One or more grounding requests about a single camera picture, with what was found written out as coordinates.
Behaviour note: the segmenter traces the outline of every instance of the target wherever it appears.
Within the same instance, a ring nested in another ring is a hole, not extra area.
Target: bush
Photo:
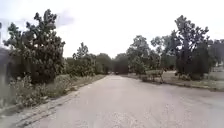
[[[45,103],[48,98],[56,98],[66,94],[66,89],[72,86],[76,78],[70,78],[68,75],[56,77],[54,83],[33,85],[30,77],[24,77],[10,82],[12,89],[11,104],[20,104],[22,107],[35,106]]]
[[[141,80],[143,82],[147,82],[148,81],[148,77],[146,75],[142,75],[142,76],[140,76],[140,78],[141,78]]]

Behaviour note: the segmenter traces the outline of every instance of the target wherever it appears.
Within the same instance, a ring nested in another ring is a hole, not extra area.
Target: road
[[[43,113],[20,127],[224,128],[224,93],[107,76]]]

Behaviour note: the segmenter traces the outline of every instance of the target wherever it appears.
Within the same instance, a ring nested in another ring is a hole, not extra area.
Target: vegetation
[[[7,69],[8,77],[14,79],[10,87],[18,97],[15,103],[36,105],[46,96],[65,94],[76,78],[110,72],[135,73],[143,81],[160,77],[163,81],[164,71],[176,70],[180,78],[201,80],[212,67],[224,61],[224,40],[210,40],[208,27],[202,29],[184,16],[175,20],[177,30],[170,35],[157,36],[150,45],[145,37],[137,35],[126,53],[119,53],[114,59],[106,53],[90,53],[83,42],[71,57],[63,58],[65,42],[56,34],[56,18],[48,9],[42,17],[36,13],[37,25],[27,22],[23,32],[14,23],[8,27],[10,38],[4,45],[11,48]],[[62,75],[67,77],[55,82]]]
[[[38,25],[27,22],[24,32],[14,23],[9,26],[10,38],[4,44],[11,48],[10,55],[15,59],[12,65],[17,73],[11,73],[14,78],[30,76],[34,84],[49,83],[61,73],[65,42],[56,36],[56,18],[47,10],[43,17],[36,13],[34,19]]]

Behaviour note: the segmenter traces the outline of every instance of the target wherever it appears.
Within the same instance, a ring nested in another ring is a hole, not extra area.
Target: treeline
[[[35,14],[37,25],[26,22],[25,31],[14,23],[8,27],[10,38],[3,41],[10,47],[7,78],[28,76],[32,84],[42,84],[53,82],[60,74],[83,77],[111,71],[111,58],[104,53],[90,54],[84,43],[71,58],[63,58],[65,42],[56,34],[56,18],[48,9],[42,17]]]
[[[210,40],[207,27],[202,29],[184,16],[175,20],[177,30],[150,41],[152,49],[146,38],[138,35],[125,53],[113,59],[106,53],[89,53],[84,43],[73,56],[63,58],[65,42],[56,34],[56,18],[56,14],[46,10],[42,17],[36,13],[34,20],[38,24],[27,22],[23,32],[13,23],[8,27],[10,38],[4,45],[10,47],[12,61],[7,68],[11,77],[29,76],[33,84],[39,84],[52,82],[60,74],[82,77],[176,70],[179,76],[201,79],[224,60],[224,40]]]
[[[176,70],[179,77],[200,80],[214,66],[223,63],[224,40],[211,40],[208,27],[202,29],[184,16],[178,17],[175,23],[177,30],[150,41],[152,49],[146,38],[136,36],[126,53],[115,58],[114,71],[146,74],[148,70]]]

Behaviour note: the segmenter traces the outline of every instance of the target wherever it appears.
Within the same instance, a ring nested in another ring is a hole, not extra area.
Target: white sky
[[[170,34],[180,15],[208,26],[212,39],[224,38],[223,5],[221,0],[0,0],[0,22],[25,24],[49,8],[63,17],[57,32],[66,42],[65,57],[72,56],[81,42],[91,53],[115,57],[136,35],[150,43],[155,36]],[[2,35],[7,38],[4,29]]]

